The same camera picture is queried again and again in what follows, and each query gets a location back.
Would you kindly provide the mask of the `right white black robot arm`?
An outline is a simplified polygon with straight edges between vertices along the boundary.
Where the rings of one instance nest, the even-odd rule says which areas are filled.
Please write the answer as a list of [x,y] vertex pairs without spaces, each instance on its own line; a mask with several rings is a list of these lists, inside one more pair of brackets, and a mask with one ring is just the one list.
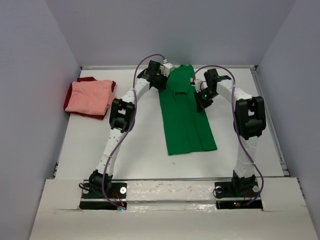
[[254,157],[260,136],[266,129],[265,101],[261,96],[252,96],[236,86],[235,76],[229,71],[218,74],[218,66],[207,65],[204,80],[193,76],[190,83],[195,87],[194,97],[197,112],[212,105],[217,96],[230,104],[233,128],[238,140],[236,165],[230,181],[215,183],[213,195],[217,199],[260,197],[262,185],[258,185],[256,174],[260,173]]

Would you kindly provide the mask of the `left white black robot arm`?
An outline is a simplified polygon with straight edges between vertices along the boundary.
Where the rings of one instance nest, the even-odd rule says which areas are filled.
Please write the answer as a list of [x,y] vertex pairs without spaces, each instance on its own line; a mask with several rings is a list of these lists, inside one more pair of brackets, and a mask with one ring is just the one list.
[[109,137],[101,159],[88,179],[89,189],[93,190],[97,196],[108,199],[112,188],[115,162],[122,142],[134,127],[138,101],[152,87],[165,90],[174,68],[175,66],[166,58],[162,62],[150,60],[143,71],[138,72],[138,68],[135,69],[130,90],[112,101]]

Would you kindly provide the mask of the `green t shirt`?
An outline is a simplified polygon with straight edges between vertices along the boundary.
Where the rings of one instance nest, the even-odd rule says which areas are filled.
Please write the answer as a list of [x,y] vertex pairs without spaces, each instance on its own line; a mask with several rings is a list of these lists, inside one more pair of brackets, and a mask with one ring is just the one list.
[[168,155],[209,152],[218,149],[205,111],[197,112],[192,65],[181,65],[169,75],[166,89],[159,91]]

